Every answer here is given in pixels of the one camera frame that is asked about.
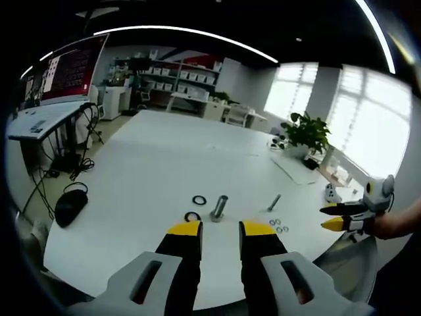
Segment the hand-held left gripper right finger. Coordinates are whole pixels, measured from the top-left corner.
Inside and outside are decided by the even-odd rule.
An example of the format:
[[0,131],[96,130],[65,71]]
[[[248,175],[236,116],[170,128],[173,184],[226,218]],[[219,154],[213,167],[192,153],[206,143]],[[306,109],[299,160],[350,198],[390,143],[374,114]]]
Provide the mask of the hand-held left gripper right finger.
[[352,302],[332,277],[298,252],[288,252],[266,223],[239,222],[241,281],[250,315],[375,315]]

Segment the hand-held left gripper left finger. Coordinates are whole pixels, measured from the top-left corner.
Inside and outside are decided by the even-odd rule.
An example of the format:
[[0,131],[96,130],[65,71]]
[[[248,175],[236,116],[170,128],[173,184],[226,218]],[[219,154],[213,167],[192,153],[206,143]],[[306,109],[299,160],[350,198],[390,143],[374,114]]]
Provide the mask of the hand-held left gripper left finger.
[[158,248],[115,272],[106,290],[69,315],[192,315],[201,279],[203,223],[171,227]]

